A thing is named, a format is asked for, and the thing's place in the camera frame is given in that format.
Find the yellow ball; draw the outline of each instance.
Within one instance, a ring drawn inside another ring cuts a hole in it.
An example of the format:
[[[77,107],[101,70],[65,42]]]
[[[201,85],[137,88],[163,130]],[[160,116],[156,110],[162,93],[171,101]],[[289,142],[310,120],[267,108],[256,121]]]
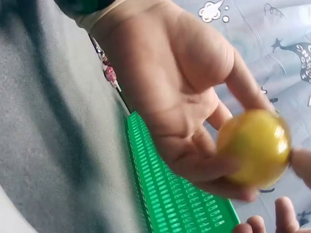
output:
[[[234,156],[241,168],[227,178],[258,188],[273,185],[289,164],[291,137],[285,122],[265,111],[251,110],[227,121],[219,130],[220,156]]]

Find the cartoon print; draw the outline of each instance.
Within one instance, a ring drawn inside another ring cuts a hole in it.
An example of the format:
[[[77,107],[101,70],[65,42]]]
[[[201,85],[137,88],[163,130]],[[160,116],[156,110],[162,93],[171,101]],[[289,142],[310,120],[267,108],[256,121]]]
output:
[[[268,190],[259,190],[260,193],[272,193],[275,191],[275,188],[271,188],[271,189],[268,189]]]
[[[301,42],[289,46],[282,46],[281,41],[282,40],[276,39],[276,42],[271,46],[273,52],[276,48],[280,48],[297,54],[301,62],[300,78],[303,81],[311,83],[311,43]]]
[[[307,219],[306,216],[310,216],[311,212],[306,213],[306,211],[297,214],[299,226],[302,227],[306,224],[308,224],[310,221]]]
[[[268,94],[268,90],[265,90],[263,89],[263,86],[261,86],[261,92],[264,94],[264,95],[267,95]],[[274,104],[276,102],[278,102],[278,98],[272,98],[272,99],[269,99],[270,103]]]
[[[280,16],[280,18],[285,18],[285,16],[283,15],[283,13],[278,10],[277,8],[271,6],[270,4],[266,3],[264,5],[264,15],[267,15],[267,12],[270,12],[270,14],[273,14],[275,16]]]
[[[208,1],[205,3],[204,7],[199,10],[199,17],[205,22],[210,23],[213,20],[217,20],[221,17],[221,12],[219,8],[222,6],[225,0],[220,0],[216,3]],[[229,10],[229,6],[225,6],[225,11]],[[228,23],[230,18],[228,16],[223,16],[223,22]]]

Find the green plastic tray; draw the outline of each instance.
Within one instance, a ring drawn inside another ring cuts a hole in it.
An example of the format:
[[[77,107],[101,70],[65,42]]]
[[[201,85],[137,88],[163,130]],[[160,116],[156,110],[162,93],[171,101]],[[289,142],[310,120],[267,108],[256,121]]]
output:
[[[127,120],[134,171],[149,231],[154,233],[230,233],[240,223],[230,202],[174,175],[157,154],[137,113]]]

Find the gray fabric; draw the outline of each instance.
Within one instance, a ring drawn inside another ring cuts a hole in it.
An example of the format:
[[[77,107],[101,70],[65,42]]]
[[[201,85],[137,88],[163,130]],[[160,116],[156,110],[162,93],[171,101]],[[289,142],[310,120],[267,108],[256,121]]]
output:
[[[232,43],[263,92],[288,121],[294,146],[311,148],[311,1],[175,1],[204,23],[213,25]],[[226,86],[218,86],[216,91],[233,114],[242,111]],[[208,124],[206,127],[216,139],[215,130]],[[311,227],[311,192],[303,182],[288,170],[272,188],[273,192],[261,194],[252,204],[234,202],[241,220],[261,215],[266,221],[267,232],[274,232],[274,201],[288,196],[301,225]]]
[[[0,184],[18,211],[40,233],[140,232],[126,111],[87,33],[51,0],[2,0],[0,51]]]

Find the finger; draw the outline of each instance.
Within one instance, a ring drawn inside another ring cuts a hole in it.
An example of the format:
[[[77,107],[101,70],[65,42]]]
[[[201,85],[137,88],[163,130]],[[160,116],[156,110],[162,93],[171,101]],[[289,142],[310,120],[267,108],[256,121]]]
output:
[[[276,233],[295,233],[299,230],[299,223],[292,201],[287,198],[276,200]]]
[[[253,216],[247,220],[247,223],[252,226],[253,233],[266,233],[263,218],[260,216]]]
[[[225,178],[212,182],[194,183],[194,185],[216,196],[248,202],[254,201],[258,194],[254,188],[236,185]]]
[[[209,182],[234,173],[239,169],[235,160],[214,156],[204,158],[198,154],[188,154],[168,163],[174,173],[192,183]]]
[[[236,226],[232,233],[253,233],[253,229],[249,224],[243,223]]]
[[[290,164],[296,175],[302,178],[305,184],[311,188],[311,151],[292,150],[290,155]]]
[[[207,118],[207,122],[214,127],[215,130],[219,130],[220,127],[230,118],[232,114],[224,103],[219,100],[218,106],[215,111]]]
[[[241,55],[234,50],[234,64],[225,80],[231,93],[245,109],[267,109],[275,112],[273,105],[262,93]]]

